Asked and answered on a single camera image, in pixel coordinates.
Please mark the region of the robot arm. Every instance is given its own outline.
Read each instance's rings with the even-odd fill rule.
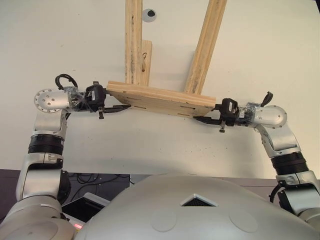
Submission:
[[[278,185],[270,195],[273,202],[278,193],[280,206],[302,218],[320,232],[320,186],[313,171],[309,170],[295,135],[287,124],[287,113],[281,107],[268,104],[272,93],[268,92],[262,104],[247,103],[238,107],[230,98],[222,100],[215,110],[219,119],[197,116],[206,124],[220,125],[220,132],[227,126],[253,128],[261,135],[264,149],[277,173]]]
[[[74,86],[63,87],[61,77]],[[79,92],[69,75],[61,74],[55,81],[59,90],[44,89],[34,97],[37,115],[16,187],[18,202],[1,223],[0,239],[73,239],[75,228],[61,207],[71,190],[68,173],[62,170],[67,119],[71,112],[79,111],[98,111],[103,119],[103,113],[130,107],[105,108],[107,92],[98,82]]]

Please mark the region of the wooden strut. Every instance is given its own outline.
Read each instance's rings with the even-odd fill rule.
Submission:
[[[210,0],[185,85],[186,93],[201,94],[217,41],[227,0]]]
[[[142,0],[125,0],[125,82],[147,86],[152,42],[142,40]]]

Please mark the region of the black cable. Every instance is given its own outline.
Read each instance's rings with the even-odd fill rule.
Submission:
[[[72,76],[70,76],[68,74],[65,74],[65,73],[62,73],[62,74],[56,76],[55,80],[54,80],[55,84],[57,85],[59,90],[64,90],[64,87],[60,83],[60,78],[68,79],[69,82],[71,82],[76,88],[78,87],[78,84],[77,84],[76,80],[74,80]]]
[[[89,177],[88,180],[84,180],[84,179],[82,178],[81,173],[78,173],[78,175],[76,176],[76,180],[77,180],[77,182],[80,183],[80,184],[91,184],[91,183],[94,183],[95,181],[98,180],[100,174],[97,173],[96,177],[94,177],[93,180],[91,180],[91,178],[92,178],[93,176],[94,176],[94,174],[92,173],[92,174],[90,175],[90,177]]]
[[[112,181],[116,180],[117,178],[119,178],[119,176],[116,175],[114,178],[112,178],[110,180],[107,180],[107,181],[102,181],[102,182],[97,182],[97,183],[90,183],[90,184],[86,184],[86,185],[83,185],[83,186],[79,187],[79,189],[75,192],[75,194],[71,198],[70,202],[72,202],[73,199],[76,197],[76,195],[80,192],[80,190],[85,188],[86,186],[96,186],[96,185],[99,185],[99,184],[109,183],[109,182],[112,182]]]
[[[269,195],[270,202],[273,203],[275,200],[275,196],[277,192],[281,189],[281,186],[278,184],[277,186],[274,187],[272,190],[271,194]]]
[[[126,178],[130,177],[130,175],[128,175],[128,176],[121,176],[121,174],[115,174],[115,175],[118,176],[119,178],[122,178],[122,179],[126,179]]]

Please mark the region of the wooden plank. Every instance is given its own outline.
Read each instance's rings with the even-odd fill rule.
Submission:
[[[140,84],[142,72],[142,0],[125,0],[125,82]]]
[[[227,0],[210,0],[208,3],[184,89],[186,93],[201,94],[202,92],[226,3]]]
[[[152,41],[142,40],[142,65],[141,82],[140,85],[148,86],[151,68],[151,55],[152,55]]]
[[[106,89],[121,103],[131,105],[133,109],[184,118],[204,116],[216,103],[215,97],[116,81],[109,81]]]

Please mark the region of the vent grille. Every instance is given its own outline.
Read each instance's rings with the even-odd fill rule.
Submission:
[[[184,205],[182,205],[183,207],[213,207],[212,205],[198,199],[198,198],[194,198],[188,202],[186,202]]]

